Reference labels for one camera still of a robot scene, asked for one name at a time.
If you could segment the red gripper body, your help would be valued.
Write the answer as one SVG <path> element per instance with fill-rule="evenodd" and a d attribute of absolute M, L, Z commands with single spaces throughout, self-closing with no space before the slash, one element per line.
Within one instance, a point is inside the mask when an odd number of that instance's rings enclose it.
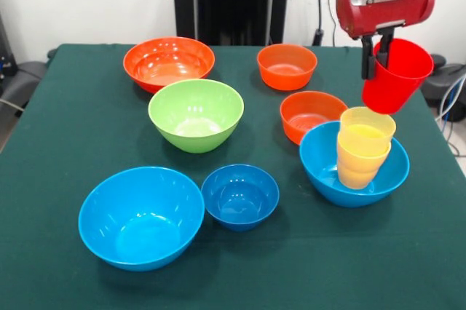
<path fill-rule="evenodd" d="M 341 29 L 352 39 L 384 28 L 416 25 L 433 12 L 435 0 L 336 0 Z"/>

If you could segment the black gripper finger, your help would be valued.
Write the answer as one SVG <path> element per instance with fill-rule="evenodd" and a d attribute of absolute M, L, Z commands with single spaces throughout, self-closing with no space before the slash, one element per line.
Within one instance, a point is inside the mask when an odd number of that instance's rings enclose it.
<path fill-rule="evenodd" d="M 376 59 L 384 68 L 388 68 L 390 45 L 394 38 L 394 31 L 380 31 L 382 38 L 379 42 L 379 50 L 376 54 Z"/>
<path fill-rule="evenodd" d="M 362 42 L 362 67 L 361 76 L 364 80 L 371 80 L 374 77 L 376 57 L 373 54 L 372 36 L 365 35 L 361 37 Z"/>

